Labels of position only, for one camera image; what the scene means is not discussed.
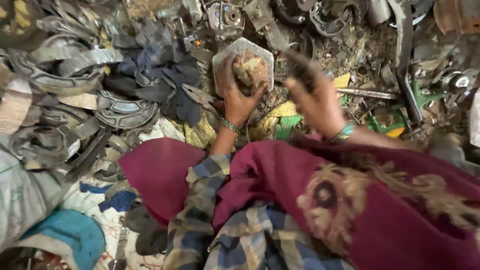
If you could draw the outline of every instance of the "metal plate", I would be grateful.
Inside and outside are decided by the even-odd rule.
[[[212,59],[213,69],[216,70],[219,64],[226,57],[230,55],[241,55],[244,53],[245,50],[248,50],[249,52],[261,57],[265,62],[265,65],[268,68],[268,78],[270,79],[270,86],[268,87],[268,91],[272,91],[273,89],[273,54],[244,37],[241,37],[235,40],[223,51],[221,51],[220,53],[216,54],[213,57]],[[216,80],[215,80],[215,88],[216,89],[220,88],[220,86],[217,85]]]

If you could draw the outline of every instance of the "machine part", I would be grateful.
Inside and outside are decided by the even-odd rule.
[[[81,43],[78,37],[72,35],[54,35],[49,37],[42,45],[30,53],[37,63],[64,60],[73,55],[87,51],[91,45]]]
[[[80,139],[66,125],[32,126],[10,139],[9,149],[19,160],[31,160],[50,168],[66,162],[80,149]]]
[[[83,93],[76,96],[58,96],[58,100],[70,106],[84,108],[89,110],[98,109],[98,96],[88,93]]]
[[[265,38],[268,45],[276,51],[288,50],[288,34],[280,31],[275,21],[265,26]]]
[[[284,0],[274,0],[274,7],[275,7],[275,15],[277,18],[284,23],[285,25],[289,25],[292,27],[298,27],[305,24],[306,14],[301,13],[299,15],[290,15],[287,12],[287,8],[285,7]]]
[[[112,64],[123,61],[121,51],[114,49],[95,49],[81,52],[63,61],[59,66],[60,74],[70,77],[93,65]]]
[[[222,14],[223,22],[226,25],[240,29],[245,27],[245,19],[243,18],[243,15],[238,7],[225,4],[222,7]]]
[[[89,28],[56,16],[48,16],[37,20],[36,25],[45,32],[74,35],[88,41],[90,44],[100,44],[100,37]]]
[[[94,173],[94,178],[104,182],[118,182],[123,180],[121,169],[117,162],[101,160],[101,165]]]
[[[480,4],[477,0],[438,0],[433,15],[443,34],[452,30],[461,34],[480,32]]]
[[[103,74],[103,68],[99,67],[82,77],[54,76],[37,68],[24,51],[10,49],[9,55],[16,72],[28,76],[41,90],[60,96],[74,96],[92,90]]]
[[[270,85],[268,87],[268,91],[272,91],[273,89],[273,54],[262,47],[252,43],[248,39],[244,37],[240,37],[239,39],[235,40],[232,44],[226,47],[223,51],[216,54],[212,59],[213,70],[216,70],[217,67],[221,64],[221,62],[230,55],[241,55],[246,50],[255,54],[263,59],[267,68],[268,68],[268,78],[270,79]],[[215,80],[215,89],[220,89],[220,86],[217,85]]]
[[[271,15],[270,8],[262,0],[253,0],[246,5],[243,10],[252,22],[256,31],[260,31],[260,29],[264,28],[267,24],[274,20]]]
[[[377,98],[377,99],[390,99],[397,100],[397,95],[377,92],[373,89],[361,89],[361,88],[337,88],[337,92],[341,94],[353,95],[364,98]]]
[[[2,70],[6,70],[5,76],[9,77],[10,70],[8,68]],[[27,117],[32,104],[32,89],[28,81],[14,78],[0,91],[4,92],[0,101],[0,135],[13,134]]]
[[[432,87],[442,93],[464,90],[470,85],[470,77],[454,68],[442,70],[431,83]]]
[[[315,5],[316,0],[297,0],[297,6],[302,11],[309,11]]]
[[[70,163],[56,166],[54,171],[67,177],[70,181],[75,181],[77,176],[90,169],[97,156],[104,151],[104,147],[111,136],[111,132],[112,130],[109,126],[100,125],[100,130],[97,135],[90,142],[88,147],[82,151],[81,155]]]
[[[408,118],[412,125],[418,126],[423,122],[423,115],[415,100],[415,96],[408,81],[408,62],[412,52],[413,22],[410,2],[405,0],[388,0],[393,9],[397,23],[397,44],[395,58],[395,76],[398,87],[405,102]]]
[[[122,100],[103,89],[99,93],[108,99],[110,106],[104,110],[97,110],[95,116],[114,128],[128,129],[143,125],[158,111],[156,102]]]
[[[426,16],[428,11],[433,7],[436,0],[411,0],[412,10],[412,24],[416,25],[421,22]],[[396,27],[396,22],[389,24],[392,27]]]
[[[202,16],[203,16],[202,4],[200,3],[200,0],[181,0],[181,1],[182,1],[182,5],[188,11],[190,18],[192,19],[192,23],[194,25],[197,25],[202,20]]]
[[[303,31],[300,34],[302,39],[302,44],[300,46],[300,53],[303,54],[307,59],[314,60],[317,47],[315,45],[315,40],[307,31]]]
[[[317,2],[312,10],[309,11],[310,21],[315,26],[317,32],[324,37],[334,37],[338,35],[347,25],[348,20],[352,16],[352,11],[347,6],[339,16],[331,22],[324,22],[321,18],[322,3]]]
[[[80,140],[85,140],[95,134],[100,129],[100,122],[95,117],[90,117],[87,121],[72,128],[71,130],[78,136]]]
[[[392,17],[387,0],[370,0],[368,22],[370,26],[377,26]]]

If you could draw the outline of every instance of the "dirty hand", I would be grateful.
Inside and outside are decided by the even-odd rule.
[[[259,86],[253,85],[251,95],[244,96],[235,82],[232,71],[235,56],[227,57],[217,68],[215,78],[217,85],[223,90],[225,99],[225,119],[237,127],[242,127],[247,122],[250,114],[257,106],[268,88],[268,82],[261,82]]]
[[[305,68],[305,74],[312,80],[309,93],[305,84],[293,77],[287,78],[285,86],[293,96],[297,111],[305,116],[307,123],[319,133],[332,138],[342,130],[347,121],[336,98],[334,83],[302,55],[283,52],[289,60]]]

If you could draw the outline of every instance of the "bangle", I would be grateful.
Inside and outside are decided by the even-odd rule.
[[[350,138],[350,135],[353,133],[353,128],[355,125],[351,123],[347,123],[338,133],[335,135],[335,137],[331,138],[328,142],[333,145],[340,145],[343,144],[348,138]]]
[[[236,125],[230,123],[227,119],[220,117],[220,123],[222,123],[222,125],[226,126],[227,128],[235,131],[236,133],[240,134],[240,129]]]

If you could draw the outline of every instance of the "debris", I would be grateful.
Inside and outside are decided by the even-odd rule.
[[[5,71],[5,79],[9,79],[10,71],[4,68],[2,70]],[[25,120],[31,104],[32,90],[28,81],[22,78],[11,80],[4,89],[0,101],[0,134],[13,134],[17,131]]]

